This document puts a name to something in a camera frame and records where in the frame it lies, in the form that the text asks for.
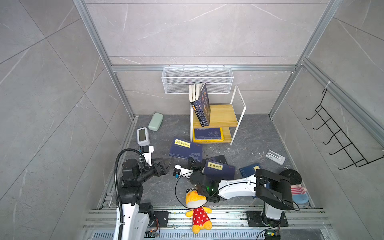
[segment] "plush toy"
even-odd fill
[[[187,217],[192,217],[192,231],[195,234],[200,232],[200,229],[210,230],[212,228],[212,222],[207,213],[212,213],[212,210],[207,207],[199,207],[207,202],[207,198],[197,194],[195,189],[187,189],[185,203],[187,207],[194,209],[187,212]]]

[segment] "red polka dot dress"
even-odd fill
[[[209,217],[204,209],[198,208],[193,210],[193,225],[202,226],[205,222],[209,221]]]

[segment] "mesh basket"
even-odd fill
[[[161,79],[166,94],[188,94],[196,83],[206,83],[208,93],[229,93],[233,73],[230,67],[165,67]]]

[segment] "white zip tie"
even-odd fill
[[[327,88],[330,83],[336,83],[336,82],[328,81],[327,85],[325,85],[325,88]]]

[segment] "pink and white striped fabric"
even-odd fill
[[[296,184],[291,186],[292,195],[302,195],[307,192],[305,187],[302,187],[301,184]]]

